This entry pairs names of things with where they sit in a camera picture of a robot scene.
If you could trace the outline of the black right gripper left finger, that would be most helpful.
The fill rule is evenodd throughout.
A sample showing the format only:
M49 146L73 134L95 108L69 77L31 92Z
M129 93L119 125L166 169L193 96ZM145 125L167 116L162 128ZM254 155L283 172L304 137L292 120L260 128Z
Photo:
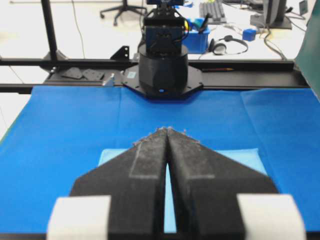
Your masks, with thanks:
M155 240L164 229L167 130L78 177L57 198L49 240Z

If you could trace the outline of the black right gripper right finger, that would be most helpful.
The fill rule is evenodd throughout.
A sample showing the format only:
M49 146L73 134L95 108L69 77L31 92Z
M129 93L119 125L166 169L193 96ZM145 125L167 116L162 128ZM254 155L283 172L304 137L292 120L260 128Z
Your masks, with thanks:
M304 240L304 221L290 194L267 175L172 128L167 131L180 229L197 240Z

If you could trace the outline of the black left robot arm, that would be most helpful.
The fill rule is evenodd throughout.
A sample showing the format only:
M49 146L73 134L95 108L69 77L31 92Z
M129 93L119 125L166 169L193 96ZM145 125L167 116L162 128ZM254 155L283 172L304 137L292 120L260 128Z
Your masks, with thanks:
M179 99L201 90L202 72L189 66L183 40L188 21L176 9L183 0L149 0L155 5L143 18L138 64L125 70L122 84L147 98Z

